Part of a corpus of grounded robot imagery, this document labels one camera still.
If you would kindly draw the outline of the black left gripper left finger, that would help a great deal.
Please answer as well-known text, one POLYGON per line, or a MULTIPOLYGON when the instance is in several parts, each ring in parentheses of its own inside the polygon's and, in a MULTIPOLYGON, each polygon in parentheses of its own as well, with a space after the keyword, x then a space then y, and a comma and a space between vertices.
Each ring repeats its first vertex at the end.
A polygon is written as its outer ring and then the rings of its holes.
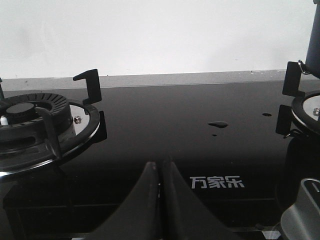
POLYGON ((156 164, 147 162, 123 203, 86 239, 152 240, 156 228, 158 183, 156 164))

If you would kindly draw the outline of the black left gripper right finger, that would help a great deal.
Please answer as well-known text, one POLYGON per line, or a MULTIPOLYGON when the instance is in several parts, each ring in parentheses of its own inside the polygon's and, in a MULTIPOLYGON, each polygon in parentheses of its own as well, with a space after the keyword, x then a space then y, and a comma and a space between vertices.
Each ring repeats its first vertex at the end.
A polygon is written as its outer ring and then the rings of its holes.
POLYGON ((240 239, 197 198, 174 162, 163 163, 162 177, 166 240, 240 239))

